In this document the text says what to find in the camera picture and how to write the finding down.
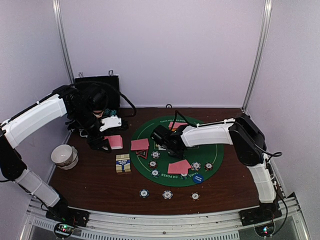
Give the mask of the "blue white chip stack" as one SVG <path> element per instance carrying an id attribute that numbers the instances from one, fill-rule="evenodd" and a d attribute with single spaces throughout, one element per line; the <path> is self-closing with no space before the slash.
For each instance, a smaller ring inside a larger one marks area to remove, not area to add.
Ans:
<path id="1" fill-rule="evenodd" d="M 162 197 L 165 199 L 165 200 L 170 200 L 172 197 L 173 197 L 173 192 L 171 190 L 165 190 L 163 193 L 162 193 Z"/>

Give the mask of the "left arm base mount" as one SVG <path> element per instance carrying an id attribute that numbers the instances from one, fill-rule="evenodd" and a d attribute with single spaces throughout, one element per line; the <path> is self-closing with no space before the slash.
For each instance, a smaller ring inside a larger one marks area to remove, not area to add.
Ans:
<path id="1" fill-rule="evenodd" d="M 45 217 L 47 219 L 66 223 L 71 226 L 86 227 L 89 221 L 90 213 L 85 210 L 68 208 L 66 216 L 59 216 L 57 213 L 53 213 L 52 210 L 48 210 L 45 214 Z"/>

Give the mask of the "dealt red card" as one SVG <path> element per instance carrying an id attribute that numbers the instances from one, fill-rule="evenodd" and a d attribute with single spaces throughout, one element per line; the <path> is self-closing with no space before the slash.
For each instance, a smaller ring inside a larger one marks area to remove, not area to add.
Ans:
<path id="1" fill-rule="evenodd" d="M 189 164 L 179 161 L 175 163 L 170 163 L 168 165 L 167 173 L 168 174 L 187 174 L 190 168 L 191 167 Z"/>
<path id="2" fill-rule="evenodd" d="M 149 146 L 150 144 L 147 138 L 132 140 L 130 150 L 131 151 L 148 150 Z"/>
<path id="3" fill-rule="evenodd" d="M 169 129 L 177 129 L 178 127 L 184 126 L 184 125 L 187 125 L 187 123 L 186 122 L 173 122 L 173 121 L 171 121 L 168 125 L 168 128 Z"/>
<path id="4" fill-rule="evenodd" d="M 175 162 L 175 172 L 177 174 L 187 174 L 191 168 L 190 163 L 186 159 Z"/>
<path id="5" fill-rule="evenodd" d="M 149 144 L 142 144 L 142 143 L 137 144 L 134 148 L 135 151 L 142 151 L 142 150 L 148 150 L 148 149 L 149 149 Z"/>

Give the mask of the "red black chip stack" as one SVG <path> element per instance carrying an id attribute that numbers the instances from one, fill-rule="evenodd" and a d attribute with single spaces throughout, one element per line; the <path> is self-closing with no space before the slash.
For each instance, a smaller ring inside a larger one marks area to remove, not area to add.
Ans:
<path id="1" fill-rule="evenodd" d="M 192 192 L 191 195 L 190 195 L 190 198 L 193 200 L 193 201 L 198 201 L 200 199 L 200 194 L 198 192 Z"/>

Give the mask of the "green chip stack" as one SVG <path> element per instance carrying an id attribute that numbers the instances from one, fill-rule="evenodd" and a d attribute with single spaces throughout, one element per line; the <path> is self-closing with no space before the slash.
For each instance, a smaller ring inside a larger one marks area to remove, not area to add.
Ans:
<path id="1" fill-rule="evenodd" d="M 150 193 L 147 189 L 142 189 L 139 191 L 139 196 L 141 198 L 147 198 L 149 195 L 150 195 Z"/>

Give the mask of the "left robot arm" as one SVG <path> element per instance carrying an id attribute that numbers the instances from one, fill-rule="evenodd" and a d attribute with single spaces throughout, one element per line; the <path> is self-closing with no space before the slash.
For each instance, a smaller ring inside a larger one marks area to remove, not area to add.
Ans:
<path id="1" fill-rule="evenodd" d="M 108 106 L 108 95 L 99 81 L 88 81 L 84 90 L 79 83 L 62 85 L 43 99 L 0 124 L 0 171 L 2 182 L 15 182 L 38 198 L 48 212 L 61 222 L 72 218 L 67 200 L 28 168 L 17 152 L 17 146 L 34 132 L 51 121 L 67 116 L 87 133 L 87 144 L 96 151 L 110 153 L 112 148 L 104 136 L 108 129 L 122 126 L 119 117 L 97 118 L 94 114 L 99 104 Z"/>

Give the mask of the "red-backed card deck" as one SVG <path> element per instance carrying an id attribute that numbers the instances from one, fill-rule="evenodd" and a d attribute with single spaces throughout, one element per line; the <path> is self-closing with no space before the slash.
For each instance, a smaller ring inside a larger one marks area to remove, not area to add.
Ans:
<path id="1" fill-rule="evenodd" d="M 111 150 L 119 150 L 123 148 L 123 138 L 121 135 L 105 136 L 104 139 L 109 141 Z"/>

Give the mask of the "green chip mat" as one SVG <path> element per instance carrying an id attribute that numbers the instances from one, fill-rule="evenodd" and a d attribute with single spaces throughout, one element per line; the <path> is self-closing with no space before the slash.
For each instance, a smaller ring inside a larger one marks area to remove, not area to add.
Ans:
<path id="1" fill-rule="evenodd" d="M 153 178 L 158 178 L 161 175 L 161 172 L 158 169 L 153 169 L 150 174 Z"/>
<path id="2" fill-rule="evenodd" d="M 188 178 L 188 174 L 187 174 L 187 173 L 181 173 L 181 174 L 180 174 L 180 178 L 183 179 L 183 180 L 185 180 L 185 179 Z"/>

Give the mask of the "blue small blind button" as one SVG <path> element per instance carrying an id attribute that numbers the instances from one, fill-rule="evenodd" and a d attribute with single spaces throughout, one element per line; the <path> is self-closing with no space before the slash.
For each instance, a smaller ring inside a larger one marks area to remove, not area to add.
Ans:
<path id="1" fill-rule="evenodd" d="M 203 175 L 201 174 L 195 174 L 193 177 L 192 177 L 192 180 L 195 184 L 201 184 L 204 182 L 205 178 Z"/>

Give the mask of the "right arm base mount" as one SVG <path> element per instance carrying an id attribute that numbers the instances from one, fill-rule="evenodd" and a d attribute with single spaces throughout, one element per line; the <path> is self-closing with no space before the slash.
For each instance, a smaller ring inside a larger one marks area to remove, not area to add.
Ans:
<path id="1" fill-rule="evenodd" d="M 251 208 L 241 210 L 239 212 L 242 226 L 256 225 L 263 222 L 271 221 L 275 218 L 281 217 L 281 210 L 271 210 L 266 208 Z"/>

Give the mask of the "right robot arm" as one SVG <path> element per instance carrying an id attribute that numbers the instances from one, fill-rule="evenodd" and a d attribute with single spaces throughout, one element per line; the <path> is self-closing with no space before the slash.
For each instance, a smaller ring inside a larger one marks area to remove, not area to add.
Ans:
<path id="1" fill-rule="evenodd" d="M 210 123 L 186 122 L 176 130 L 159 125 L 153 130 L 152 139 L 166 148 L 170 156 L 179 159 L 194 146 L 233 146 L 237 159 L 249 169 L 257 188 L 259 206 L 254 208 L 254 212 L 258 219 L 266 221 L 279 211 L 270 161 L 283 153 L 268 152 L 264 134 L 248 115 L 243 113 Z"/>

